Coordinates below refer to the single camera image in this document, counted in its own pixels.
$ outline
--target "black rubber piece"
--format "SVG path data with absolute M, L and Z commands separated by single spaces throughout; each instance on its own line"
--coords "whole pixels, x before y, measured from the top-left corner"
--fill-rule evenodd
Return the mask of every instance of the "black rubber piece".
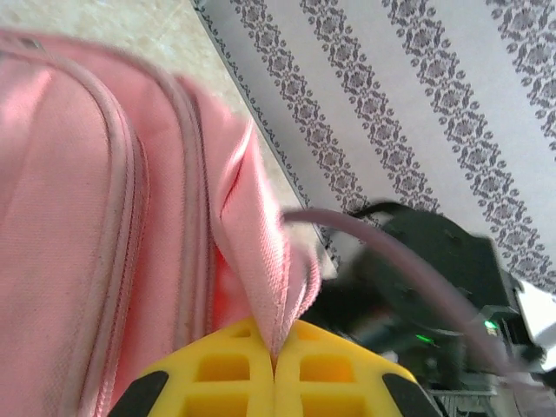
M 442 417 L 452 417 L 450 414 L 448 414 L 448 411 L 446 410 L 446 407 L 444 407 L 444 404 L 442 404 L 442 401 L 440 401 L 439 398 L 433 397 L 433 400 L 436 403 L 436 407 L 438 407 L 438 409 L 440 411 L 440 415 Z
M 419 385 L 396 374 L 384 374 L 382 380 L 402 416 L 442 417 L 440 410 Z
M 155 371 L 133 381 L 108 417 L 149 417 L 168 379 L 167 373 Z

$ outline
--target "pink fabric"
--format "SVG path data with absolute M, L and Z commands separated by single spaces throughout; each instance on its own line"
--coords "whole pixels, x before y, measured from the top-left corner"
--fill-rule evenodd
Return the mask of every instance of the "pink fabric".
M 0 52 L 3 413 L 105 415 L 150 363 L 250 314 L 277 354 L 318 270 L 253 121 L 119 50 L 0 30 Z

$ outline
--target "yellow plastic object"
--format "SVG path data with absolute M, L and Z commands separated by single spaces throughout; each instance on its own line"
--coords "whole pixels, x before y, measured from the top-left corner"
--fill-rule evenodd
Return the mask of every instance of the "yellow plastic object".
M 150 411 L 115 408 L 110 416 L 404 417 L 382 376 L 416 384 L 405 368 L 303 321 L 294 324 L 275 372 L 253 320 L 210 334 L 143 375 L 156 371 L 168 379 Z

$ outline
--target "green led light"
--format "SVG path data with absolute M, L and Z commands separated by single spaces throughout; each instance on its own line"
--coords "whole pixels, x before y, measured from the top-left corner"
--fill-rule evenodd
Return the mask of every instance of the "green led light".
M 421 334 L 416 334 L 415 337 L 417 339 L 419 339 L 420 341 L 424 341 L 425 343 L 434 343 L 434 341 L 432 339 L 429 339 L 428 337 L 423 336 Z
M 496 323 L 494 323 L 493 321 L 485 321 L 485 327 L 486 328 L 498 328 Z

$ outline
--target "tiled floor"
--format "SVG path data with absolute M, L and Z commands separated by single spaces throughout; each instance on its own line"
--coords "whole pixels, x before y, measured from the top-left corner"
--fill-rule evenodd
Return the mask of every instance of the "tiled floor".
M 0 24 L 111 43 L 168 70 L 193 76 L 233 110 L 248 110 L 189 0 L 0 0 Z M 284 207 L 298 202 L 267 144 L 261 153 L 275 195 Z M 311 226 L 296 239 L 316 243 Z M 326 271 L 332 266 L 327 260 Z

